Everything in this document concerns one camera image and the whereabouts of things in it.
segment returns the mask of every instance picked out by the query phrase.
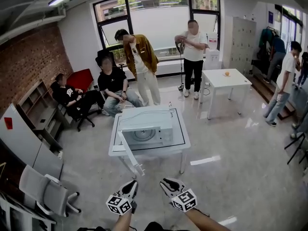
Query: man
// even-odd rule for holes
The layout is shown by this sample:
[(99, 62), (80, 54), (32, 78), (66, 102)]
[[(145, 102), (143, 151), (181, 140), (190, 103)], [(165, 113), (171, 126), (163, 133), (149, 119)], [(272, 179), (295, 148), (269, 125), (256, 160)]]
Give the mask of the man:
[(199, 31), (199, 25), (195, 20), (188, 21), (188, 31), (174, 37), (176, 42), (182, 41), (184, 48), (184, 72), (185, 92), (184, 97), (189, 96), (191, 78), (194, 73), (194, 99), (199, 99), (201, 74), (203, 68), (203, 52), (207, 45), (206, 35)]
[(90, 90), (83, 93), (81, 89), (74, 88), (66, 84), (66, 78), (63, 74), (58, 74), (56, 82), (51, 85), (53, 98), (65, 107), (76, 107), (82, 114), (89, 112), (91, 106), (95, 103), (103, 109), (104, 99), (96, 90)]
[(104, 91), (108, 98), (106, 99), (104, 109), (112, 117), (121, 111), (116, 108), (116, 105), (125, 100), (132, 103), (135, 107), (142, 107), (142, 102), (133, 91), (128, 87), (124, 71), (119, 67), (112, 67), (112, 59), (108, 54), (102, 55), (98, 52), (98, 57), (95, 59), (98, 66), (102, 69), (98, 77), (98, 86), (100, 91)]
[(263, 80), (266, 83), (268, 84), (270, 83), (270, 78), (274, 72), (275, 67), (277, 65), (282, 64), (284, 57), (285, 57), (284, 41), (279, 37), (279, 35), (276, 34), (274, 37), (273, 43), (272, 43), (270, 56), (269, 56), (270, 65), (269, 65), (268, 75), (266, 78), (263, 78)]
[(300, 61), (298, 59), (302, 48), (296, 41), (291, 42), (291, 51), (286, 54), (282, 62), (282, 70), (277, 78), (277, 87), (275, 93), (268, 105), (268, 110), (264, 114), (266, 122), (275, 127), (275, 118), (278, 113), (284, 108), (290, 93), (292, 91), (293, 76), (295, 68), (300, 70)]
[(125, 29), (118, 30), (115, 39), (124, 45), (126, 64), (137, 81), (144, 105), (149, 105), (145, 83), (149, 86), (154, 104), (159, 105), (160, 94), (155, 75), (159, 61), (149, 40), (142, 34), (130, 35)]
[(302, 55), (302, 68), (300, 71), (300, 76), (297, 81), (297, 85), (295, 85), (296, 89), (302, 88), (303, 84), (305, 83), (307, 76), (308, 76), (308, 47), (307, 52), (304, 52)]

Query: white pants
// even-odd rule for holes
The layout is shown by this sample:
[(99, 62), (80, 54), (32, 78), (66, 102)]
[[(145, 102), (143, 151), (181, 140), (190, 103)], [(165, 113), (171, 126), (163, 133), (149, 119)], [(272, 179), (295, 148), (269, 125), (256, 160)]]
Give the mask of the white pants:
[(137, 74), (137, 84), (138, 84), (139, 94), (144, 102), (144, 106), (149, 106), (149, 98), (146, 93), (146, 84), (150, 89), (153, 103), (155, 105), (160, 105), (160, 94), (155, 74), (153, 74), (151, 71), (146, 71), (145, 73)]

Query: black window frame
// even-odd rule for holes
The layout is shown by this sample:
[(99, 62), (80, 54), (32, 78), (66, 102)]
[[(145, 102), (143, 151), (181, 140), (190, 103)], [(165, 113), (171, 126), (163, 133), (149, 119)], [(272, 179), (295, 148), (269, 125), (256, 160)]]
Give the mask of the black window frame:
[[(100, 36), (100, 39), (101, 39), (102, 47), (103, 47), (103, 49), (107, 49), (109, 51), (123, 49), (124, 48), (123, 45), (114, 45), (114, 46), (106, 47), (105, 42), (103, 40), (102, 26), (107, 25), (107, 24), (111, 24), (111, 23), (115, 23), (115, 22), (119, 22), (119, 21), (127, 20), (129, 33), (134, 34), (133, 26), (132, 26), (132, 22), (131, 22), (131, 17), (130, 17), (129, 2), (128, 2), (128, 0), (125, 0), (126, 10), (127, 10), (126, 15), (121, 15), (121, 16), (118, 16), (118, 17), (115, 17), (115, 18), (112, 18), (112, 19), (107, 19), (107, 20), (98, 22), (95, 6), (99, 3), (106, 2), (106, 1), (110, 1), (110, 0), (102, 0), (102, 1), (99, 1), (99, 2), (96, 2), (96, 3), (93, 4), (95, 21), (96, 21), (96, 24), (97, 24), (97, 29), (98, 29), (99, 36)], [(218, 11), (193, 9), (192, 8), (192, 0), (188, 0), (188, 7), (189, 7), (189, 12), (190, 12), (190, 19), (193, 19), (193, 14), (196, 14), (196, 13), (217, 15), (217, 19), (218, 19), (217, 49), (219, 50), (220, 49), (220, 29), (221, 29), (221, 25), (220, 25), (220, 23), (221, 23), (220, 0), (218, 0)], [(163, 61), (173, 61), (173, 60), (177, 60), (179, 58), (180, 58), (180, 56), (172, 58), (172, 59), (166, 59), (166, 60), (160, 60), (160, 61), (161, 62), (163, 62)]]

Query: red label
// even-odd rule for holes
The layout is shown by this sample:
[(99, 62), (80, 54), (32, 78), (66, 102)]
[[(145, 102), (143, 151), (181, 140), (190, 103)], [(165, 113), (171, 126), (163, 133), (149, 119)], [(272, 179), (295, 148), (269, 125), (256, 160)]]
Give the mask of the red label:
[(7, 128), (8, 130), (13, 129), (13, 121), (12, 121), (12, 118), (10, 118), (10, 117), (5, 117), (5, 118), (4, 118), (4, 122), (5, 122), (6, 128)]

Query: white shelf unit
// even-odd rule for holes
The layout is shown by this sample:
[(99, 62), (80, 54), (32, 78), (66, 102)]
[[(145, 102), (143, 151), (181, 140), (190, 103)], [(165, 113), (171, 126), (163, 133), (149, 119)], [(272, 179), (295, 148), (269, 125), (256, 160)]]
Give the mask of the white shelf unit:
[(236, 68), (242, 74), (247, 74), (252, 69), (256, 26), (254, 21), (226, 16), (222, 60), (224, 68)]

